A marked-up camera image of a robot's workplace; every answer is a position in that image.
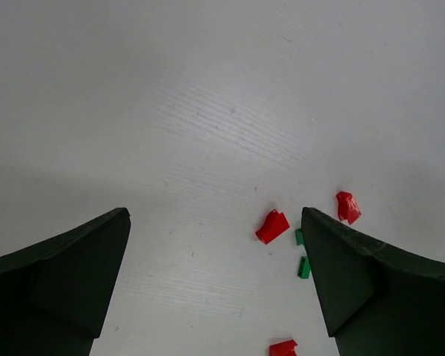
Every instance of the red lego brick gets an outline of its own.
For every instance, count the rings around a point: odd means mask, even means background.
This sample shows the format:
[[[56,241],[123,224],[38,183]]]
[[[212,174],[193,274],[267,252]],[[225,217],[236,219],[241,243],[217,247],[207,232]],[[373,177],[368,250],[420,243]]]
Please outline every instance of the red lego brick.
[[[274,209],[268,213],[266,221],[255,234],[260,241],[267,245],[289,228],[290,225],[285,215]]]
[[[276,343],[268,348],[268,356],[297,356],[295,346],[297,343],[293,340]]]
[[[338,218],[340,221],[348,220],[348,224],[352,224],[361,216],[361,211],[357,206],[353,194],[347,191],[340,191],[336,194],[338,199]]]

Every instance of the white table surface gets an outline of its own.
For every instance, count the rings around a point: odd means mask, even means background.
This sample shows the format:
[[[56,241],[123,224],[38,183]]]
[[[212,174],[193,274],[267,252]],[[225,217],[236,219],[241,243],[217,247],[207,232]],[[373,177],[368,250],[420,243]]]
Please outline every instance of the white table surface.
[[[0,256],[117,206],[93,356],[337,355],[303,206],[445,261],[445,0],[0,1]]]

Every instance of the red plastic piece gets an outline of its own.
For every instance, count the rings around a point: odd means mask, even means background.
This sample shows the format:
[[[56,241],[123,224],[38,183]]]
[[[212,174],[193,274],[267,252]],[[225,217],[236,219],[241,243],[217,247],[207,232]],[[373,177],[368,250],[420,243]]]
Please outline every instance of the red plastic piece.
[[[355,198],[353,198],[353,194],[341,191],[336,194],[336,198],[338,199],[338,217],[340,221],[348,220],[348,224],[351,225],[361,216],[361,211]]]
[[[268,213],[264,225],[255,234],[260,241],[267,245],[289,228],[290,225],[285,215],[274,209]]]
[[[297,343],[294,340],[276,343],[268,348],[268,356],[297,356],[295,353],[296,345]]]

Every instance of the small plastic block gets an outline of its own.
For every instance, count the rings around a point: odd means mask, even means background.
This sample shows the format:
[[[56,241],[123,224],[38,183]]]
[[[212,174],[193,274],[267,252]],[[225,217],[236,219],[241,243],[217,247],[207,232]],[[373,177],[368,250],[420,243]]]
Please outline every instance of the small plastic block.
[[[274,209],[268,213],[262,228],[260,228],[255,234],[260,241],[267,245],[289,228],[290,225],[285,215]]]
[[[348,220],[348,224],[352,224],[361,216],[361,211],[357,206],[353,194],[347,191],[340,191],[336,194],[338,199],[338,218],[340,221]]]
[[[297,246],[305,245],[303,242],[303,233],[301,228],[295,230],[295,240],[297,241]]]
[[[294,340],[276,343],[268,348],[268,356],[297,356],[295,346],[297,343]]]
[[[311,270],[309,258],[302,256],[300,259],[300,267],[298,267],[298,277],[302,280],[307,280],[310,277]]]

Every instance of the green plastic piece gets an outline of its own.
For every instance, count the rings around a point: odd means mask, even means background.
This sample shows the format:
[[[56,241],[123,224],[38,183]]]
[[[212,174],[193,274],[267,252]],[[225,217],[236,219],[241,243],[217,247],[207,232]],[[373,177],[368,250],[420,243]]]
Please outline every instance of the green plastic piece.
[[[303,234],[301,228],[295,230],[295,239],[297,241],[297,246],[305,245],[305,243],[303,242]]]
[[[310,262],[307,256],[302,256],[300,259],[300,267],[298,268],[298,277],[302,280],[307,280],[310,277]]]

